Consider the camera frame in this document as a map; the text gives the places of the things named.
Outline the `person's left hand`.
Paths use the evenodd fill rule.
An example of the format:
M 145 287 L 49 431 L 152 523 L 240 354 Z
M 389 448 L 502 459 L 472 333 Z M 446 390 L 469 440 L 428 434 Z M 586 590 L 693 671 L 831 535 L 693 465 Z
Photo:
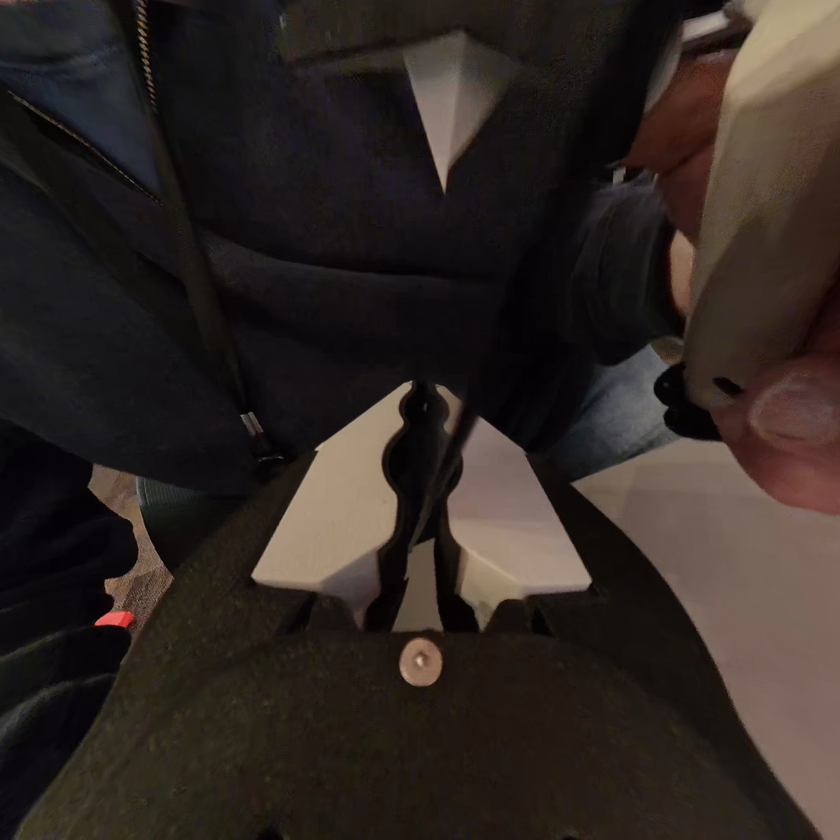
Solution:
M 670 284 L 674 307 L 684 318 L 693 309 L 694 250 L 733 61 L 730 51 L 683 58 L 621 159 L 627 166 L 657 176 L 657 189 L 677 232 L 670 252 Z M 742 469 L 772 498 L 838 515 L 838 279 L 798 354 L 765 367 L 713 416 Z

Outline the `person's left forearm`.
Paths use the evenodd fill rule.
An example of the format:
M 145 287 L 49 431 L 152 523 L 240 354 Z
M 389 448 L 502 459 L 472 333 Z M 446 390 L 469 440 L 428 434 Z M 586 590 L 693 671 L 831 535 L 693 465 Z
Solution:
M 687 318 L 672 291 L 675 235 L 652 175 L 588 191 L 571 236 L 564 326 L 601 366 L 684 338 Z

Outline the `person's blue jeans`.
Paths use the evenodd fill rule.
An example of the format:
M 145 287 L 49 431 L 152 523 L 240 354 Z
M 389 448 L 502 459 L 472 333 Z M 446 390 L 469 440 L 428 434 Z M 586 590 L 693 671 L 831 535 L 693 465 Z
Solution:
M 677 440 L 654 393 L 667 367 L 653 346 L 618 365 L 596 366 L 580 413 L 549 452 L 561 473 L 576 481 Z M 244 502 L 145 478 L 135 487 L 145 530 L 171 574 Z

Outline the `thin dark stick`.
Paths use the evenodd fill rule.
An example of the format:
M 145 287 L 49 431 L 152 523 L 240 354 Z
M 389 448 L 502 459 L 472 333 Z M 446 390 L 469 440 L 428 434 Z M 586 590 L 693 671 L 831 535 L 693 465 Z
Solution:
M 683 27 L 682 13 L 678 13 L 676 23 L 670 25 L 660 38 L 657 62 L 648 76 L 643 113 L 647 113 L 658 102 L 673 78 L 682 51 Z M 451 411 L 450 419 L 455 422 L 452 431 L 438 439 L 440 446 L 436 450 L 436 469 L 429 473 L 422 505 L 414 517 L 414 531 L 407 542 L 407 553 L 412 552 L 422 540 L 429 519 L 439 508 L 451 479 L 461 464 L 463 450 L 480 419 L 480 401 L 484 395 L 483 386 L 488 370 L 490 352 L 487 351 L 482 356 L 478 372 L 470 380 L 461 407 Z

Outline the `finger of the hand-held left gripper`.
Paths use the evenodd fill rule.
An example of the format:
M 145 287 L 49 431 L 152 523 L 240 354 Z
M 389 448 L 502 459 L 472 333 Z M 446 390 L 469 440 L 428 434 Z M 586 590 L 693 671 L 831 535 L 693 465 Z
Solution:
M 403 58 L 440 187 L 447 192 L 451 170 L 507 92 L 516 63 L 467 33 L 411 45 Z

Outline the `black jacket drawstring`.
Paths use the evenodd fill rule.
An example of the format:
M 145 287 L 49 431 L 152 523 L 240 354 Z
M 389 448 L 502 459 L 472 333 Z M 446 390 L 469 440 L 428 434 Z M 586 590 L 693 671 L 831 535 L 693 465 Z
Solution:
M 215 276 L 204 244 L 195 228 L 176 161 L 161 121 L 152 67 L 149 2 L 112 2 L 112 6 L 131 51 L 161 204 L 172 233 L 177 276 L 198 327 L 204 360 L 210 363 L 216 382 L 231 398 L 246 428 L 257 474 L 270 478 L 288 465 L 289 457 L 272 441 L 255 413 Z

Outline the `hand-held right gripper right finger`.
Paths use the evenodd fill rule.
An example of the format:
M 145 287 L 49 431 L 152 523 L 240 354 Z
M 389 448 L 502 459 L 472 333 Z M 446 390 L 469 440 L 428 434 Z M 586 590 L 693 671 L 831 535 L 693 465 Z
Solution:
M 529 598 L 587 590 L 591 576 L 525 452 L 476 422 L 447 499 L 461 598 Z

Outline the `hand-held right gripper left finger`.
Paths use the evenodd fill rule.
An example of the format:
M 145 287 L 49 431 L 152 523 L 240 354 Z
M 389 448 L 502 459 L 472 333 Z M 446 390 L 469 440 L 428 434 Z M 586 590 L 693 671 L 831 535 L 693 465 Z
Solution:
M 387 455 L 406 431 L 417 382 L 398 385 L 317 448 L 251 574 L 255 583 L 336 598 L 384 592 L 399 500 Z

